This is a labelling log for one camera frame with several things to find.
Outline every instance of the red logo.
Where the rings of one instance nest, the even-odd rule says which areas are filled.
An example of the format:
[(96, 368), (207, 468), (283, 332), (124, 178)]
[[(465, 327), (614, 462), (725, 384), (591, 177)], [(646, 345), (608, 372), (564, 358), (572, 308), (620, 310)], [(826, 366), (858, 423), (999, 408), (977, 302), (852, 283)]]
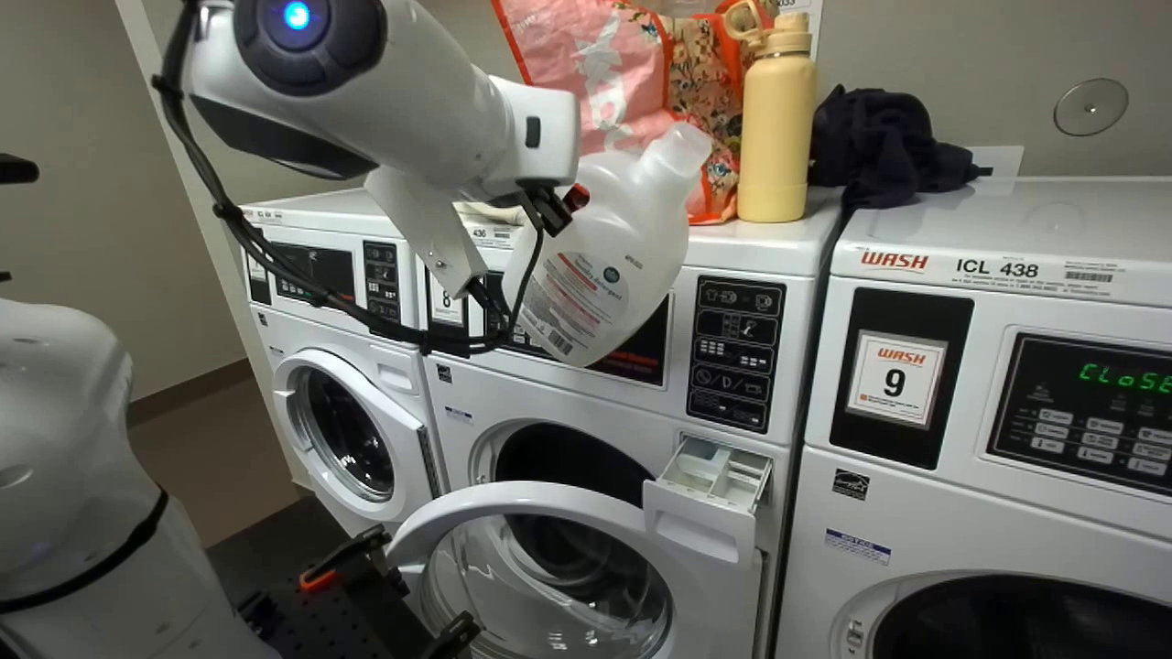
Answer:
[(885, 267), (885, 272), (925, 272), (922, 252), (864, 252), (864, 267)]

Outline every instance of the white robot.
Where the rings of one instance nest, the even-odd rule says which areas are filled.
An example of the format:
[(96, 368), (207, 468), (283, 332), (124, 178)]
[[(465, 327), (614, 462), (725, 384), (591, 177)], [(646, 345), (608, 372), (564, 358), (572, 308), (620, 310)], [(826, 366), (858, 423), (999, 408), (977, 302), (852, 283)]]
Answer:
[[(183, 87), (238, 150), (314, 177), (367, 177), (438, 285), (472, 292), (500, 328), (529, 302), (524, 283), (542, 267), (542, 242), (511, 264), (519, 288), (510, 302), (452, 202), (511, 194), (537, 236), (572, 222), (555, 186), (580, 167), (575, 100), (483, 75), (417, 0), (183, 0), (154, 87), (217, 217), (254, 261), (387, 338), (433, 347), (267, 252), (192, 140)], [(131, 457), (124, 394), (129, 358), (102, 322), (0, 300), (0, 640), (51, 659), (267, 656), (225, 599), (185, 513)]]

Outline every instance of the digital display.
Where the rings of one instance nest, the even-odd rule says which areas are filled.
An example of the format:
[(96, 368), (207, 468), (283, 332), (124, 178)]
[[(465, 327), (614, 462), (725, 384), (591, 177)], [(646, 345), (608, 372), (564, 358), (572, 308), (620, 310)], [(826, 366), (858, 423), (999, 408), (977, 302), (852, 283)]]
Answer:
[(1172, 372), (1169, 368), (1133, 368), (1116, 362), (1080, 362), (1077, 366), (1080, 384), (1110, 388), (1110, 391), (1146, 391), (1146, 394), (1172, 394)]

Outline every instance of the button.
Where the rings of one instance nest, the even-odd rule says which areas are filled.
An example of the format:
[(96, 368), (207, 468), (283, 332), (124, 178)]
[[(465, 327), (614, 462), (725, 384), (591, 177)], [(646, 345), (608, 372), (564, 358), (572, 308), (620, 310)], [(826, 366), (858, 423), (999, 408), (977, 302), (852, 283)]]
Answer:
[(1064, 449), (1064, 444), (1057, 444), (1057, 440), (1049, 440), (1049, 436), (1032, 436), (1032, 444), (1029, 444), (1032, 449), (1045, 449), (1045, 455), (1062, 455)]
[(1069, 440), (1069, 428), (1062, 428), (1062, 423), (1036, 423), (1032, 436)]
[(1072, 423), (1072, 415), (1069, 415), (1069, 408), (1052, 408), (1052, 405), (1045, 405), (1045, 408), (1036, 415), (1036, 422), (1045, 422), (1045, 423)]
[(1172, 462), (1172, 445), (1134, 444), (1134, 457)]
[(1080, 462), (1110, 466), (1110, 462), (1112, 462), (1112, 449), (1080, 445), (1077, 457), (1080, 457)]
[(1119, 445), (1119, 440), (1116, 440), (1116, 436), (1102, 436), (1102, 433), (1084, 433), (1084, 445), (1116, 449), (1116, 445)]
[(1146, 471), (1146, 474), (1169, 474), (1169, 462), (1133, 457), (1129, 468), (1133, 468), (1133, 471)]
[(1089, 418), (1089, 433), (1124, 436), (1124, 422)]
[(1172, 433), (1163, 433), (1163, 428), (1139, 428), (1139, 444), (1163, 444), (1163, 445), (1172, 445)]

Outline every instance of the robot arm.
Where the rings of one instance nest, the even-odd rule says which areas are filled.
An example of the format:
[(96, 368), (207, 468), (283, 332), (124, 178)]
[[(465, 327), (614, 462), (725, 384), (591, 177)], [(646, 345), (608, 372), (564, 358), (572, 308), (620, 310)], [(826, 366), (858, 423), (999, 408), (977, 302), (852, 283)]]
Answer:
[(452, 202), (575, 178), (575, 95), (481, 74), (414, 0), (200, 0), (185, 87), (238, 150), (367, 177), (452, 292), (488, 274)]

